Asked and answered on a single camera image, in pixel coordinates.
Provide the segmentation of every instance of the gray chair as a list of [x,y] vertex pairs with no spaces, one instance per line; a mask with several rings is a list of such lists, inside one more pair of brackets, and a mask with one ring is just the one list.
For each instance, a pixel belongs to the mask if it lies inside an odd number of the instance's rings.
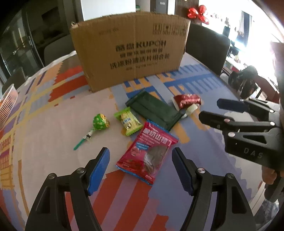
[[225,35],[191,23],[185,51],[219,76],[222,72],[230,44],[231,41]]
[[16,71],[7,79],[6,83],[2,86],[2,94],[8,89],[9,86],[14,84],[16,90],[26,81],[26,76],[22,67],[18,67]]
[[70,34],[50,43],[44,48],[43,52],[45,65],[47,66],[52,61],[61,56],[68,55],[74,50],[75,48]]

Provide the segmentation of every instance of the red balloon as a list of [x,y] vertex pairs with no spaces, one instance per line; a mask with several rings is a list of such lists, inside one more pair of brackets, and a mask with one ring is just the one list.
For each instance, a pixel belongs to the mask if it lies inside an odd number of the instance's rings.
[[205,5],[200,5],[199,6],[199,14],[204,14],[206,11],[206,6]]
[[209,20],[204,15],[200,15],[200,17],[198,18],[200,19],[201,22],[205,23],[206,25],[209,25]]
[[195,8],[189,8],[189,14],[187,15],[189,18],[197,18],[198,11]]

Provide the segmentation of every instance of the foil balloon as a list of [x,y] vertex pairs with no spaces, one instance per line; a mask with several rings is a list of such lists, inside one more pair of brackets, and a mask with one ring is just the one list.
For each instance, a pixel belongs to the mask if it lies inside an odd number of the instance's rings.
[[205,23],[206,25],[209,25],[209,20],[206,18],[203,14],[206,11],[206,6],[205,5],[200,5],[198,10],[195,8],[189,8],[188,9],[189,14],[187,15],[189,18],[198,18],[201,22]]

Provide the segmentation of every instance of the green lollipop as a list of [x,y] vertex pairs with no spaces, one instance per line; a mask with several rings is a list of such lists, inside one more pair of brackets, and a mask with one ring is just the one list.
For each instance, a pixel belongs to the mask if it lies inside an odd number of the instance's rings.
[[88,132],[87,135],[75,146],[73,150],[76,150],[86,140],[90,140],[95,130],[105,130],[109,127],[109,120],[103,114],[97,114],[93,120],[93,129]]

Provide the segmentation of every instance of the blue label on snack package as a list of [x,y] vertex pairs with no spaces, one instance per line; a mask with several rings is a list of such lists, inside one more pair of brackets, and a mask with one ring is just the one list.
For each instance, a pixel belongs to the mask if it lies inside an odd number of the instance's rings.
[[145,144],[142,144],[142,143],[139,143],[137,142],[136,143],[136,147],[138,147],[139,149],[143,149],[143,150],[148,150],[149,146],[148,145],[145,145]]

